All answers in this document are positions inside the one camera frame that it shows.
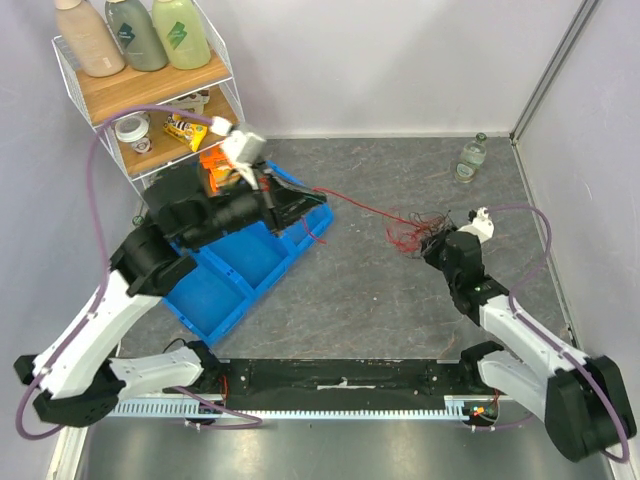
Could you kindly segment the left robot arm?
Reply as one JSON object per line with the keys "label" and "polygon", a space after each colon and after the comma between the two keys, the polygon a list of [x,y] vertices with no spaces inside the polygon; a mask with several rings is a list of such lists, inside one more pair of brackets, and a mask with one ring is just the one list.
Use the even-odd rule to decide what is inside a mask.
{"label": "left robot arm", "polygon": [[143,193],[148,210],[111,255],[102,283],[65,332],[14,370],[25,401],[56,429],[87,427],[122,401],[192,387],[208,393],[220,362],[202,341],[137,359],[111,357],[130,328],[197,268],[193,252],[255,223],[280,234],[327,201],[264,161],[251,168],[256,186],[240,180],[209,194],[197,170],[179,165]]}

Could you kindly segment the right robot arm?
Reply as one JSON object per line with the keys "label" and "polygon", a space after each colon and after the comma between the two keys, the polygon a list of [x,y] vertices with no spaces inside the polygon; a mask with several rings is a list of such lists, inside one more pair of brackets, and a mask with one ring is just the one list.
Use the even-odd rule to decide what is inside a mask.
{"label": "right robot arm", "polygon": [[556,449],[578,462],[620,445],[629,458],[637,425],[618,365],[559,340],[485,271],[481,238],[473,229],[447,228],[426,240],[422,256],[444,275],[455,307],[501,341],[478,348],[458,368],[458,381],[477,394],[495,388],[543,424]]}

